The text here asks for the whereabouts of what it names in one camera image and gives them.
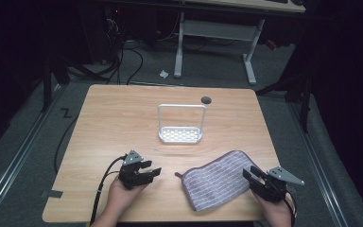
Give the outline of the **person's right hand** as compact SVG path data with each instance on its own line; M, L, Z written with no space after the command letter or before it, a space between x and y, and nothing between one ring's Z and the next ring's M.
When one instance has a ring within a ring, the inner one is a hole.
M256 193L253 196L258 200L262 207L264 217L271 227L292 227L294 204L293 201L286 197L285 201L273 203L263 200Z

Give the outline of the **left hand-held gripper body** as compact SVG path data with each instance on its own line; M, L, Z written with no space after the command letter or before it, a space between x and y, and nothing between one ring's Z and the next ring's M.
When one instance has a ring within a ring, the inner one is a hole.
M139 172L141 169L138 166L139 162L145 162L144 158L132 149L127 154L120 168L118 178L128 190L131 190L135 186L148 184L148 177L144 176L144 173L141 174Z

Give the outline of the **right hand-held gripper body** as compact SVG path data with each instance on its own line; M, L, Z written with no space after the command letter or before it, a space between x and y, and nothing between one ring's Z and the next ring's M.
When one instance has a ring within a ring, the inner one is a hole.
M294 183L304 185L304 180L299 179L281 166L267 170L267 180L260 180L264 188L259 191L253 191L265 201L279 202L285 198L287 184Z

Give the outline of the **black metal stand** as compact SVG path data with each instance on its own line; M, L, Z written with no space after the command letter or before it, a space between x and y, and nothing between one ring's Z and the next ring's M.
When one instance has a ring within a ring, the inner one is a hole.
M51 104L53 95L53 82L55 79L59 85L67 85L70 77L67 73L66 61L63 56L49 54L43 64L43 108L45 112Z
M292 77L280 79L279 81L256 91L258 96L268 94L273 91L285 91L286 102L299 102L301 108L299 111L299 123L302 130L308 133L307 122L310 111L309 102L311 95L311 73L300 73Z

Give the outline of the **grey striped cloth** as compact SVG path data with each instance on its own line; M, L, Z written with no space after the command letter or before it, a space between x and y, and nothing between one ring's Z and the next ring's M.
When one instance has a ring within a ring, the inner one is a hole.
M246 192L250 183L243 171L252 166L256 164L244 151L232 150L204 166L175 175L181 179L192 208L199 212L217 208Z

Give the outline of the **white desk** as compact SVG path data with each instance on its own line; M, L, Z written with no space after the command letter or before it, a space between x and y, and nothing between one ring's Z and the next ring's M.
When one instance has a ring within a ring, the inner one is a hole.
M306 8L296 0L176 0L181 3L182 7L221 7L233 9L246 9L254 12L273 12L301 15L305 13ZM226 22L208 22L196 19L185 19L184 13L180 13L178 49L175 59L174 77L182 76L183 63L183 38L185 36L215 38L224 40L234 40L249 42L249 52L242 55L245 65L248 82L250 85L256 84L256 78L253 72L251 58L261 36L262 29L266 19L261 16L256 26L235 25Z

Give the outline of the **grey tape piece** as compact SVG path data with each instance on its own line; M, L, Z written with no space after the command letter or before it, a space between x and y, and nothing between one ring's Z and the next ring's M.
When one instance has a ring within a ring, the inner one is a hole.
M40 197L43 199L46 198L57 198L60 199L62 196L63 192L62 191L58 191L58 190L44 190Z

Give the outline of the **person's left hand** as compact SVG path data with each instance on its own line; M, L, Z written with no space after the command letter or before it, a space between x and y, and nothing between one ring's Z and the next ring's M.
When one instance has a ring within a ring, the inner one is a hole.
M118 178L115 178L109 189L104 214L108 215L112 222L117 222L146 187L147 185L143 184L127 189Z

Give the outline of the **white towel rack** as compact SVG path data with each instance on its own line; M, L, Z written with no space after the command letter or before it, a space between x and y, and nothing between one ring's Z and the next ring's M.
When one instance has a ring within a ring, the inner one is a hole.
M165 144L197 144L203 135L206 107L200 104L160 104L159 138Z

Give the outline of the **metal floor rail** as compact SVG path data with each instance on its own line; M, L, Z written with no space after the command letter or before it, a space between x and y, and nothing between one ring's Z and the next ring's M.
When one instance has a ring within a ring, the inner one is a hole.
M9 127L0 138L0 204L26 161L53 105L65 89L65 85L55 85L51 101L44 109L43 87L38 87L10 120Z
M318 154L307 132L304 131L300 122L300 114L295 104L287 103L287 108L294 118L296 128L300 132L301 138L305 144L306 155L308 157L310 167L320 189L320 193L325 201L327 209L336 227L348 227L347 219L345 218L335 190L332 188L330 181L321 165Z

